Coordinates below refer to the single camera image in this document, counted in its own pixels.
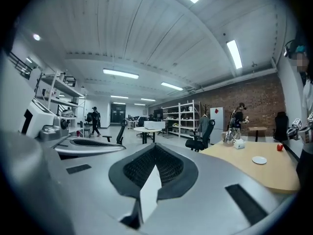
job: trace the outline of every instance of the white wooden ceiling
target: white wooden ceiling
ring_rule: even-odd
[[[161,101],[253,72],[252,62],[258,69],[269,64],[282,49],[279,3],[34,0],[22,15],[20,30],[46,63],[68,70],[90,94]],[[42,40],[33,40],[33,33]],[[239,70],[226,46],[234,39],[243,64]],[[139,79],[105,75],[103,68],[136,73]]]

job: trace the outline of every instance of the computer monitor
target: computer monitor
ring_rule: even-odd
[[[153,117],[158,119],[158,120],[163,119],[163,109],[154,110]]]

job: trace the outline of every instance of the brick wall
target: brick wall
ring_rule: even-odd
[[[264,126],[268,128],[265,135],[272,137],[275,128],[274,118],[278,112],[286,111],[283,88],[275,73],[149,107],[149,114],[161,107],[173,106],[179,102],[187,103],[192,100],[201,102],[202,115],[204,113],[203,105],[209,105],[208,117],[210,108],[224,107],[224,130],[226,130],[231,111],[240,102],[245,103],[247,110],[243,112],[244,117],[249,116],[250,122],[242,125],[242,133],[245,136],[255,135],[255,132],[249,132],[248,127]]]

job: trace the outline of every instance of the dark doorway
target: dark doorway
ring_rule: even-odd
[[[111,104],[111,123],[120,123],[126,115],[126,105]]]

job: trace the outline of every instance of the metal shelving unit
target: metal shelving unit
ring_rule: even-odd
[[[192,106],[192,111],[181,111],[181,107],[182,106]],[[163,111],[164,110],[173,110],[174,108],[177,108],[178,109],[178,112],[177,111],[174,111],[174,112],[163,112],[163,115],[167,115],[167,118],[165,118],[164,120],[165,121],[178,121],[178,126],[173,126],[174,128],[178,128],[178,132],[172,132],[172,131],[169,131],[169,133],[172,133],[172,134],[176,134],[178,135],[179,137],[187,137],[187,138],[192,138],[189,134],[186,134],[186,133],[182,133],[181,130],[182,129],[185,129],[185,130],[196,130],[198,128],[198,122],[200,121],[200,117],[201,117],[201,108],[200,108],[200,102],[198,103],[195,103],[194,100],[192,100],[192,103],[186,103],[186,104],[180,104],[178,103],[178,105],[175,105],[175,106],[170,106],[170,107],[164,107],[162,108]],[[181,116],[183,114],[192,114],[192,119],[183,119],[181,118]],[[172,118],[168,118],[170,115],[178,115],[178,118],[177,119],[172,119]],[[187,122],[192,122],[192,126],[182,126],[182,123],[187,123]]]
[[[51,102],[52,102],[52,103],[61,104],[61,105],[68,106],[68,107],[72,107],[73,113],[74,113],[75,116],[77,116],[77,114],[78,114],[78,110],[77,110],[78,108],[84,108],[83,112],[85,112],[86,95],[82,95],[81,93],[77,92],[73,87],[70,87],[66,83],[61,81],[57,77],[57,72],[55,72],[55,74],[53,74],[53,75],[42,75],[41,78],[40,78],[40,81],[43,81],[46,84],[51,86],[49,97],[45,97],[45,96],[42,96],[42,95],[37,96],[37,98],[39,98],[39,99],[43,99],[44,101],[47,100],[46,104],[47,104],[48,109],[50,109]],[[53,97],[52,95],[53,95],[54,89],[57,89],[60,92],[63,92],[65,94],[73,97],[73,102],[77,102],[78,103],[79,97],[83,97],[84,98],[84,102],[82,104],[84,106],[82,106],[82,104],[78,105],[78,104],[66,102],[66,101],[61,100],[59,98]],[[82,130],[81,133],[82,133],[83,137],[85,137],[84,125],[83,125],[83,127],[77,127],[78,117],[61,117],[61,118],[64,118],[66,120],[70,120],[71,121],[71,127],[69,128],[69,132],[70,133]]]

